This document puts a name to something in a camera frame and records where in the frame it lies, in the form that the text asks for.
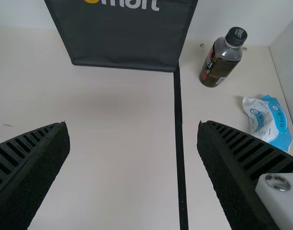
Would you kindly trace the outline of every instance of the wet wipes package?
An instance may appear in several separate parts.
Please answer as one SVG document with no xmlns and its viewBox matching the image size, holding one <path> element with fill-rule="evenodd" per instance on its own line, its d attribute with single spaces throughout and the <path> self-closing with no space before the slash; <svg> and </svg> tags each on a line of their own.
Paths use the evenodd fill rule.
<svg viewBox="0 0 293 230">
<path fill-rule="evenodd" d="M 289 151 L 292 137 L 287 116 L 276 98 L 270 95 L 262 99 L 245 97 L 242 106 L 247 113 L 252 136 L 285 152 Z"/>
</svg>

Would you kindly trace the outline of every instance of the metal nut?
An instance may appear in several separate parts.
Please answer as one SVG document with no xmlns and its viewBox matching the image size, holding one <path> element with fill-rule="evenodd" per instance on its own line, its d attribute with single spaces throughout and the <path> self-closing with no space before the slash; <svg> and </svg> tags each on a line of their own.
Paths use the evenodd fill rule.
<svg viewBox="0 0 293 230">
<path fill-rule="evenodd" d="M 265 179 L 266 183 L 276 190 L 285 192 L 291 189 L 290 182 L 279 174 L 268 174 Z"/>
</svg>

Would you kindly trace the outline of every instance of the white table surface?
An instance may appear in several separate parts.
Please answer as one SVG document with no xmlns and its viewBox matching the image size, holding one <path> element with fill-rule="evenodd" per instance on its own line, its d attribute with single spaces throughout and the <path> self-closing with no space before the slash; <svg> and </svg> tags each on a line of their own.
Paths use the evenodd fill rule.
<svg viewBox="0 0 293 230">
<path fill-rule="evenodd" d="M 223 209 L 197 152 L 197 130 L 202 120 L 213 120 L 249 132 L 243 97 L 276 97 L 284 108 L 293 138 L 293 124 L 268 47 L 247 46 L 228 78 L 215 88 L 203 86 L 199 73 L 212 46 L 209 41 L 185 42 L 180 57 L 183 142 L 189 229 L 229 230 Z M 293 143 L 289 152 L 293 156 Z"/>
<path fill-rule="evenodd" d="M 64 120 L 29 230 L 180 229 L 173 74 L 73 66 L 56 31 L 0 28 L 0 142 Z"/>
<path fill-rule="evenodd" d="M 242 98 L 269 93 L 293 137 L 269 49 L 248 46 L 211 89 L 198 79 L 211 44 L 186 41 L 180 58 L 191 230 L 230 229 L 196 149 L 200 120 L 248 132 Z M 71 151 L 29 230 L 180 229 L 172 74 L 73 66 L 56 31 L 0 28 L 0 142 L 63 120 Z"/>
</svg>

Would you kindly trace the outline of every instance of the black strip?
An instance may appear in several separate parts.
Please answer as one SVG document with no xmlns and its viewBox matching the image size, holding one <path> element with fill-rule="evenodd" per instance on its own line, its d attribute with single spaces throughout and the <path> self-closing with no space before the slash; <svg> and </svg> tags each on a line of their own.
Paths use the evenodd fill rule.
<svg viewBox="0 0 293 230">
<path fill-rule="evenodd" d="M 173 76 L 174 76 L 175 144 L 176 144 L 177 182 L 178 182 L 178 190 L 179 190 L 180 230 L 188 230 L 179 65 L 177 66 L 175 72 L 173 73 Z"/>
</svg>

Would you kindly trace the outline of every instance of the black bottle cap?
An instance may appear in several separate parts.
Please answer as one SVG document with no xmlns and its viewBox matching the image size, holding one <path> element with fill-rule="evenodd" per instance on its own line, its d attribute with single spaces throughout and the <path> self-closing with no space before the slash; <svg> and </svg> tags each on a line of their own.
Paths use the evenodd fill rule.
<svg viewBox="0 0 293 230">
<path fill-rule="evenodd" d="M 247 32 L 240 27 L 231 28 L 225 36 L 226 41 L 232 46 L 242 46 L 247 39 Z"/>
</svg>

